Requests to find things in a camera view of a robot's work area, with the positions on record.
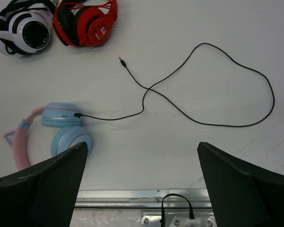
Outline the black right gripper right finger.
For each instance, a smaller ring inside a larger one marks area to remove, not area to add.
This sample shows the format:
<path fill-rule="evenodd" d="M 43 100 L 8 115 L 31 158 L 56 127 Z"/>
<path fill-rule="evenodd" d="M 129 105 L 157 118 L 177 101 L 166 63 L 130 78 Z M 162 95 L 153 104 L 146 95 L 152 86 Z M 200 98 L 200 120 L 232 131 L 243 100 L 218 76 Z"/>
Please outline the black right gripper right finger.
<path fill-rule="evenodd" d="M 219 227 L 284 227 L 284 175 L 200 142 L 197 153 Z"/>

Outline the pink blue cat-ear headphones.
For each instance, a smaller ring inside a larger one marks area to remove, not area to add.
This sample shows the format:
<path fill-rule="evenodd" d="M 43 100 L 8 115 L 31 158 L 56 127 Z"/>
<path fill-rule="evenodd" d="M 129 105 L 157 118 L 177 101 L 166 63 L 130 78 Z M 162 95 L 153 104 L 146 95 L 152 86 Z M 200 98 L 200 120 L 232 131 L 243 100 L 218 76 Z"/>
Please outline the pink blue cat-ear headphones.
<path fill-rule="evenodd" d="M 52 139 L 50 149 L 52 157 L 82 142 L 87 144 L 88 153 L 91 151 L 92 138 L 81 125 L 82 114 L 79 108 L 74 104 L 52 102 L 33 110 L 16 129 L 4 135 L 4 140 L 12 148 L 18 170 L 31 166 L 27 144 L 30 127 L 38 116 L 41 116 L 42 126 L 60 129 Z"/>

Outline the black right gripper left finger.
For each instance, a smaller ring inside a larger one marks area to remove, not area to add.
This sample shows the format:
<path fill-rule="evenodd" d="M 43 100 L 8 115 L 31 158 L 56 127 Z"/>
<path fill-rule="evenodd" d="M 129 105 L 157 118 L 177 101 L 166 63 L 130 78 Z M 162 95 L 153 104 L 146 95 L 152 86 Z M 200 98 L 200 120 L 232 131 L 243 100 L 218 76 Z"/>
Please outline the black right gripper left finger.
<path fill-rule="evenodd" d="M 85 142 L 0 178 L 0 227 L 68 227 L 88 156 Z"/>

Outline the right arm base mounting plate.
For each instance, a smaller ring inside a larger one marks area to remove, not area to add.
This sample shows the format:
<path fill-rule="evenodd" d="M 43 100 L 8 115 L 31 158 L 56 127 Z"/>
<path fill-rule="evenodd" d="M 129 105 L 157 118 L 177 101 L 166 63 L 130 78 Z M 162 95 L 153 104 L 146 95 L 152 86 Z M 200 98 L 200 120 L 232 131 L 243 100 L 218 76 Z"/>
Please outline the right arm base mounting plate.
<path fill-rule="evenodd" d="M 161 227 L 161 215 L 151 214 L 143 215 L 141 219 L 142 227 Z M 165 227 L 216 227 L 217 224 L 214 218 L 211 217 L 196 217 L 189 219 L 183 216 L 167 215 L 165 217 Z"/>

